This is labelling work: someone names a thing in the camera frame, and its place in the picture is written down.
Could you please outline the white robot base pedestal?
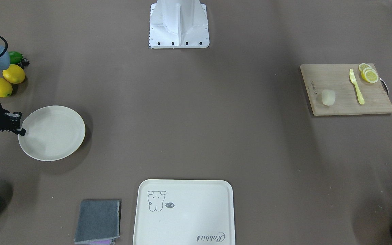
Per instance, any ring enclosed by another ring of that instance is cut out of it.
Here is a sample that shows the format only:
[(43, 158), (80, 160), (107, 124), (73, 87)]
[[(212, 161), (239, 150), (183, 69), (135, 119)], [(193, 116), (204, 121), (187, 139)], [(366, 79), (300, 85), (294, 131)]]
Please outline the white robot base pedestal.
[(210, 45), (207, 7), (199, 0), (157, 0), (150, 6), (148, 47), (195, 49)]

